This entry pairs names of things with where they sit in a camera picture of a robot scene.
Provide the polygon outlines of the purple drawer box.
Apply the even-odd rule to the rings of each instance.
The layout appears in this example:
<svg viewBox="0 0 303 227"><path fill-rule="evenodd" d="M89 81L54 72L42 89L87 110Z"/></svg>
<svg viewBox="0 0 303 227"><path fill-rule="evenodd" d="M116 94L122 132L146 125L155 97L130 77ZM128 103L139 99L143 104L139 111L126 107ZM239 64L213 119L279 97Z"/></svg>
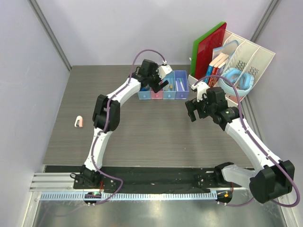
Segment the purple drawer box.
<svg viewBox="0 0 303 227"><path fill-rule="evenodd" d="M187 81L187 73L185 70L175 70L176 97L175 99L187 99L189 95L189 87Z"/></svg>

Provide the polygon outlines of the green capped white marker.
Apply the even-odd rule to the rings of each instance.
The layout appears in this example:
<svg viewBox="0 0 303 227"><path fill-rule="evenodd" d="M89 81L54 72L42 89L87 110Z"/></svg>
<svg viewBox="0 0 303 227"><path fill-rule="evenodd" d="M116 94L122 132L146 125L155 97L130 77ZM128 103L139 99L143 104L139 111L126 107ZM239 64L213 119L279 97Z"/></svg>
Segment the green capped white marker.
<svg viewBox="0 0 303 227"><path fill-rule="evenodd" d="M182 88L182 91L185 91L185 88L184 88L184 85L182 83L182 79L181 78L179 78L179 83L180 83L180 86Z"/></svg>

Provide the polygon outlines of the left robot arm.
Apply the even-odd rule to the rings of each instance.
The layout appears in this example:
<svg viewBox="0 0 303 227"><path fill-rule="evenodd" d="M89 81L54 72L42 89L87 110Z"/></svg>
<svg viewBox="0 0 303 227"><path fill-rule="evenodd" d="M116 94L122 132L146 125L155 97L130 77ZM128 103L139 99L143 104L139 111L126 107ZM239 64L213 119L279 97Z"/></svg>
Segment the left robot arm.
<svg viewBox="0 0 303 227"><path fill-rule="evenodd" d="M88 157L78 174L72 173L75 189L95 189L101 185L105 174L101 173L103 157L112 133L120 123L122 105L138 93L149 87L159 92L168 81L164 78L172 72L172 68L163 62L162 65L151 60L143 60L140 67L132 70L127 80L108 95L99 95L96 100L92 121L94 134Z"/></svg>

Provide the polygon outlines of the light blue drawer box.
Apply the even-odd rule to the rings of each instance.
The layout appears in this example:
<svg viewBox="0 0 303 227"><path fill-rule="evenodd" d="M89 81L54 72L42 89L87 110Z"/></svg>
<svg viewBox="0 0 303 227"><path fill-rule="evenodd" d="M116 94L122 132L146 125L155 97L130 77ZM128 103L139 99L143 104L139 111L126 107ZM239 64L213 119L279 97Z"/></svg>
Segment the light blue drawer box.
<svg viewBox="0 0 303 227"><path fill-rule="evenodd" d="M149 100L151 99L151 90L149 86L143 87L139 92L138 92L138 98L139 100Z"/></svg>
<svg viewBox="0 0 303 227"><path fill-rule="evenodd" d="M163 88L163 99L172 100L176 97L176 80L175 80L175 72L172 71L169 75L167 75L164 79L164 82L168 81L168 84Z"/></svg>

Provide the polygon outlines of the pink drawer box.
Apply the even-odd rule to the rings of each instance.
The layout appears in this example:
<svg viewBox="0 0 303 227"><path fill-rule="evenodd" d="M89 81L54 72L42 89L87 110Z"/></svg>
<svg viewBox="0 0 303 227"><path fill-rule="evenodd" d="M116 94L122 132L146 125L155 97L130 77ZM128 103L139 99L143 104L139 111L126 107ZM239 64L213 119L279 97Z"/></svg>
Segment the pink drawer box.
<svg viewBox="0 0 303 227"><path fill-rule="evenodd" d="M163 90L160 90L157 93L155 93L151 89L150 94L151 94L151 99L163 99Z"/></svg>

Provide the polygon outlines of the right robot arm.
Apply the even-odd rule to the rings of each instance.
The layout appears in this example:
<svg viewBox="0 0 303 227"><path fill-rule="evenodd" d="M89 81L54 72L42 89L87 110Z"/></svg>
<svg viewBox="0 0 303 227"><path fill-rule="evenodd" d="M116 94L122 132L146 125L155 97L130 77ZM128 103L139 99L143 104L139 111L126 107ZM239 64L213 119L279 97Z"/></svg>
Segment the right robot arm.
<svg viewBox="0 0 303 227"><path fill-rule="evenodd" d="M294 165L289 160L282 161L265 144L249 131L247 121L239 108L229 107L224 90L209 87L206 83L192 85L196 98L186 101L188 116L196 120L211 117L213 122L230 135L249 158L253 170L236 166L232 162L214 168L214 182L220 187L234 183L250 190L259 203L272 201L288 194L293 189Z"/></svg>

